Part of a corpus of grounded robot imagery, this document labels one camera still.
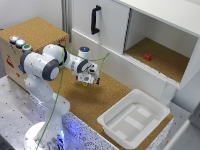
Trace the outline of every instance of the cork surface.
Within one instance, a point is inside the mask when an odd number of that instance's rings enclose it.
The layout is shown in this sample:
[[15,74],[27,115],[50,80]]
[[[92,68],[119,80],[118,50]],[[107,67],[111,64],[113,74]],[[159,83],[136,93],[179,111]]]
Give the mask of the cork surface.
[[[143,39],[125,51],[125,53],[178,82],[181,82],[190,60],[188,57],[185,57],[148,38]],[[150,61],[144,59],[146,53],[151,54]]]
[[5,30],[0,31],[0,36],[10,42],[10,36],[17,35],[24,39],[26,44],[33,47],[33,51],[53,43],[68,34],[40,17],[27,20]]
[[[49,82],[56,93],[59,89],[60,79],[61,73],[56,80]],[[105,134],[102,126],[97,122],[97,118],[129,92],[131,92],[131,89],[105,73],[101,74],[100,85],[89,85],[84,87],[82,86],[82,83],[78,82],[76,77],[72,75],[71,70],[64,69],[60,95],[70,102],[70,111],[72,113],[117,146],[120,150],[123,150],[120,145]],[[170,114],[167,116],[136,150],[144,150],[147,148],[172,119],[173,115]]]

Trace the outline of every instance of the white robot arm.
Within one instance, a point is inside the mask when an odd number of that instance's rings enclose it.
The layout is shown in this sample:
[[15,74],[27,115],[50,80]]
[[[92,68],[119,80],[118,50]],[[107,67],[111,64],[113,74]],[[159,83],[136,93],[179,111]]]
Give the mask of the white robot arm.
[[[89,84],[98,84],[98,66],[89,60],[86,60],[90,59],[89,48],[81,47],[79,49],[79,56],[82,58],[71,55],[65,50],[64,66],[73,70],[73,74],[77,76],[78,81]],[[30,92],[32,100],[37,100],[39,103],[48,108],[45,124],[34,138],[36,145],[42,137],[51,112],[53,111],[57,95],[53,92],[53,89],[46,81],[56,79],[62,62],[63,47],[53,44],[47,45],[43,49],[42,55],[32,51],[24,51],[20,58],[20,64],[24,69],[24,72],[28,75],[28,78],[25,80],[25,84],[27,90]],[[62,115],[68,113],[69,109],[70,103],[65,98],[59,96],[54,114],[42,138],[40,150],[51,150],[57,147],[60,150],[65,150],[65,138],[61,138],[61,133],[63,132]]]

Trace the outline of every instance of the cardboard box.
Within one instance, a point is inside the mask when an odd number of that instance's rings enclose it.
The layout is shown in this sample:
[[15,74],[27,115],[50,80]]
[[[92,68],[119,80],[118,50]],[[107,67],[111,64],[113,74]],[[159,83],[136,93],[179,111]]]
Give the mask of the cardboard box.
[[20,66],[20,57],[23,53],[21,49],[10,44],[12,35],[24,39],[26,44],[32,46],[34,52],[40,54],[43,48],[51,43],[69,48],[69,35],[40,17],[0,31],[0,50],[6,73],[24,89],[26,89],[24,79],[27,78],[27,74],[21,71]]

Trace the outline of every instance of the cabinet handle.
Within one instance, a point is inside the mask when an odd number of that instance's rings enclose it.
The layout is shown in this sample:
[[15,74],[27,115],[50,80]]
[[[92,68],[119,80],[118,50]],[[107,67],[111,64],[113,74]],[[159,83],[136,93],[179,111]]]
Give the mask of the cabinet handle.
[[96,5],[96,8],[94,8],[92,10],[92,24],[91,24],[91,31],[92,31],[92,34],[96,34],[98,33],[100,30],[96,28],[96,12],[101,10],[101,7]]

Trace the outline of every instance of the white plastic tray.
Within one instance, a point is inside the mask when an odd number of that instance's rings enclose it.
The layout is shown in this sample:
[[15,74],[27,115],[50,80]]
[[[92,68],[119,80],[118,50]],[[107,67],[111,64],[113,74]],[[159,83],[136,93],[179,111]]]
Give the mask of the white plastic tray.
[[170,113],[170,109],[134,89],[97,121],[105,133],[126,149],[135,149]]

